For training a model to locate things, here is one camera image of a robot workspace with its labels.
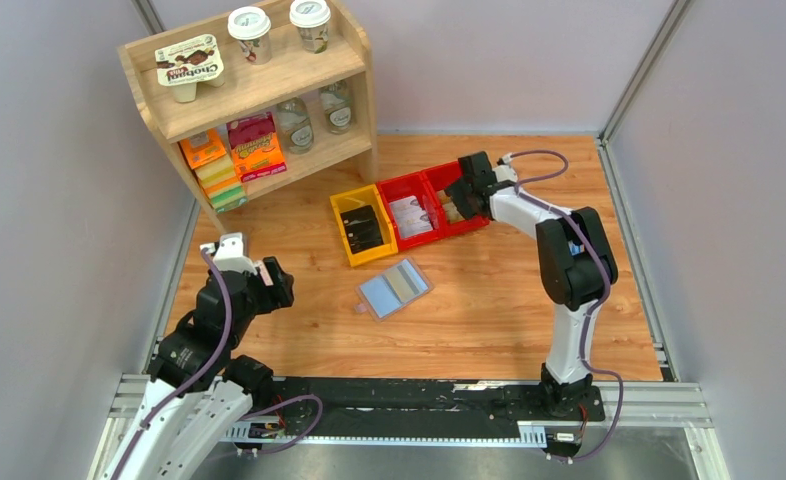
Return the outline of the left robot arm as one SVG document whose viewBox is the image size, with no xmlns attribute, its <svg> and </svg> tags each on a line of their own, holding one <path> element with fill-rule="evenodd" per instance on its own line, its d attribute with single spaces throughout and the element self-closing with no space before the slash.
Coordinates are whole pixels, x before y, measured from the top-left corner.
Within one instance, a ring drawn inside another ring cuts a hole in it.
<svg viewBox="0 0 786 480">
<path fill-rule="evenodd" d="M 251 321 L 294 302 L 294 278 L 274 257 L 245 270 L 206 259 L 196 306 L 158 346 L 132 426 L 105 479 L 189 479 L 246 414 L 273 410 L 273 372 L 232 355 Z"/>
</svg>

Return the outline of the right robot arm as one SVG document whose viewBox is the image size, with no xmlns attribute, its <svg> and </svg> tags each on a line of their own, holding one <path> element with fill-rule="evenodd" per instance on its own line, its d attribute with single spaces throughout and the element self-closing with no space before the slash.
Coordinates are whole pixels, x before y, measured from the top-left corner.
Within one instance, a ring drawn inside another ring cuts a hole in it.
<svg viewBox="0 0 786 480">
<path fill-rule="evenodd" d="M 592 383 L 592 336 L 618 268 L 598 212 L 561 207 L 527 192 L 512 166 L 515 157 L 509 153 L 492 164 L 485 152 L 463 156 L 461 174 L 445 192 L 465 219 L 510 225 L 536 241 L 541 282 L 555 305 L 539 403 L 548 416 L 561 419 Z"/>
</svg>

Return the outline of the beige leather card holder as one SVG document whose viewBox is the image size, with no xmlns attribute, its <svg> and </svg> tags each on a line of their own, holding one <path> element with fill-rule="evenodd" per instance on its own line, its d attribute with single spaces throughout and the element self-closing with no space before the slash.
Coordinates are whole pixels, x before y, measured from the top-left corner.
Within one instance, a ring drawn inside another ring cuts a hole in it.
<svg viewBox="0 0 786 480">
<path fill-rule="evenodd" d="M 383 322 L 433 290 L 423 270 L 407 257 L 356 287 L 354 311 Z"/>
</svg>

